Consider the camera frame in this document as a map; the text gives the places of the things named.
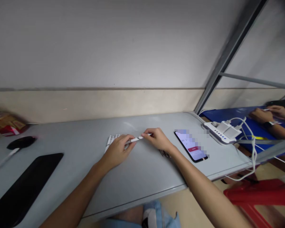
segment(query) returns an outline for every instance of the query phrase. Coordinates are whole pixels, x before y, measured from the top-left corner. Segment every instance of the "red plastic stool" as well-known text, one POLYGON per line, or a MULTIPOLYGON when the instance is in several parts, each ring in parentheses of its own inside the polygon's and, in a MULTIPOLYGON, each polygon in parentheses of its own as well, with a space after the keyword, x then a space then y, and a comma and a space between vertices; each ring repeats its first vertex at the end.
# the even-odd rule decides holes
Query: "red plastic stool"
POLYGON ((233 205, 240 206, 259 228, 272 228, 255 205, 284 205, 285 183, 279 179, 261 180, 257 184, 247 181, 243 185, 226 189, 225 196, 233 205))

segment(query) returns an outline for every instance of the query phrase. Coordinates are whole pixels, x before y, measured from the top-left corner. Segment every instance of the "wristwatch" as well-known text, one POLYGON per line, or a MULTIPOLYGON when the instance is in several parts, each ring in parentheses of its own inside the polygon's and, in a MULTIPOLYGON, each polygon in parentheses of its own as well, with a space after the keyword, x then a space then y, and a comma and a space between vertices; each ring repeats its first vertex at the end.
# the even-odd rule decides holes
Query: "wristwatch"
POLYGON ((273 125, 274 125, 273 122, 265 122, 265 123, 262 124, 263 128, 265 128, 265 129, 269 129, 269 128, 271 128, 273 125))

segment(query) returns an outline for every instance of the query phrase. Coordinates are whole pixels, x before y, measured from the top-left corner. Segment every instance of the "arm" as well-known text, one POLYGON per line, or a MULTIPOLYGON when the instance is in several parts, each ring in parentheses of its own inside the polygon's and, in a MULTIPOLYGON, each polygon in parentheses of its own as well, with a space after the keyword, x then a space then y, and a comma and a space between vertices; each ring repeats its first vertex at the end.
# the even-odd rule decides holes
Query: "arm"
POLYGON ((267 107, 275 116, 285 119, 285 108, 283 106, 273 105, 267 107))
POLYGON ((124 150, 124 144, 132 138, 132 135, 121 135, 116 138, 100 161, 93 165, 80 184, 40 227, 77 227, 102 178, 122 163, 135 146, 133 142, 124 150))
MULTIPOLYGON (((265 122, 274 122, 273 115, 270 111, 264 111, 263 109, 256 108, 254 111, 252 111, 249 116, 253 118, 255 121, 259 122, 260 124, 263 124, 265 122)), ((275 124, 272 127, 268 129, 268 131, 274 135, 276 138, 279 139, 285 139, 285 128, 275 124)))
POLYGON ((224 194, 168 140, 160 128, 147 129, 142 136, 175 161, 196 201, 214 227, 251 227, 224 194))
MULTIPOLYGON (((282 114, 279 114, 280 117, 285 118, 285 108, 281 106, 269 106, 270 110, 274 110, 274 112, 280 112, 282 114)), ((260 124, 263 124, 265 122, 273 122, 273 115, 270 111, 264 111, 262 109, 255 109, 252 111, 249 116, 251 116, 255 121, 259 122, 260 124)), ((285 128, 281 125, 275 124, 272 127, 268 128, 268 131, 274 135, 276 138, 279 139, 285 139, 285 128)), ((285 161, 285 155, 279 156, 280 159, 285 161)), ((271 164, 278 167, 279 169, 283 170, 285 172, 285 163, 282 161, 279 161, 277 159, 272 159, 270 161, 271 164)))

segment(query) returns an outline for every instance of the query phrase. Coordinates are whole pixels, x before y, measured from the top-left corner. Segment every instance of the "gray desk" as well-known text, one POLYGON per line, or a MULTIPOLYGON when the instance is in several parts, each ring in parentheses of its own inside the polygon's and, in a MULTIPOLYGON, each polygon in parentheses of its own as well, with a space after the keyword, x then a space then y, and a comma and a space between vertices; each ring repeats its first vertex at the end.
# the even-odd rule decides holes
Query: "gray desk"
MULTIPOLYGON (((23 136, 37 136, 29 148, 15 154, 0 169, 0 198, 22 172, 41 155, 63 152, 64 157, 17 227, 38 227, 72 192, 91 166, 103 155, 110 134, 139 136, 147 127, 161 127, 169 140, 189 158, 174 135, 188 129, 209 154, 209 159, 193 163, 210 180, 251 167, 250 159, 234 146, 221 146, 204 133, 200 122, 188 113, 123 117, 67 123, 42 124, 24 134, 0 139, 0 160, 10 151, 6 146, 23 136)), ((140 140, 128 159, 111 170, 100 183, 82 220, 95 221, 133 206, 187 188, 171 159, 140 140)))

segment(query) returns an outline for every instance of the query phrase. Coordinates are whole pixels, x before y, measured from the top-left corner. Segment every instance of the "white power strip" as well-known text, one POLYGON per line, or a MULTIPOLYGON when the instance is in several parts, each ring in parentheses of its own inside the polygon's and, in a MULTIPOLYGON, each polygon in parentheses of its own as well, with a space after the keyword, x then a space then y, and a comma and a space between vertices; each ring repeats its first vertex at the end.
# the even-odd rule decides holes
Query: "white power strip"
POLYGON ((220 132, 215 126, 212 125, 212 122, 203 123, 202 128, 209 130, 212 138, 223 146, 235 143, 237 141, 236 138, 229 139, 227 136, 225 136, 224 133, 220 132))

